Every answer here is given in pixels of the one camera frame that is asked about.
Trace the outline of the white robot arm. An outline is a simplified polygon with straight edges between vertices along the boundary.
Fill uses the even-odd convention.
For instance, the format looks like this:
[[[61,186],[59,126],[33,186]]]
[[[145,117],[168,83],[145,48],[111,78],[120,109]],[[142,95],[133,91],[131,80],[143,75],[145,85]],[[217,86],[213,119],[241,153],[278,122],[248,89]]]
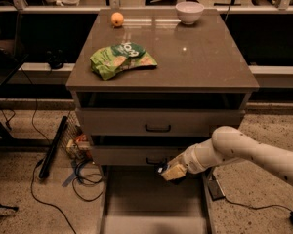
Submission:
[[[210,139],[188,147],[163,165],[159,173],[172,181],[237,159],[253,162],[293,186],[293,151],[260,143],[229,126],[217,128]]]

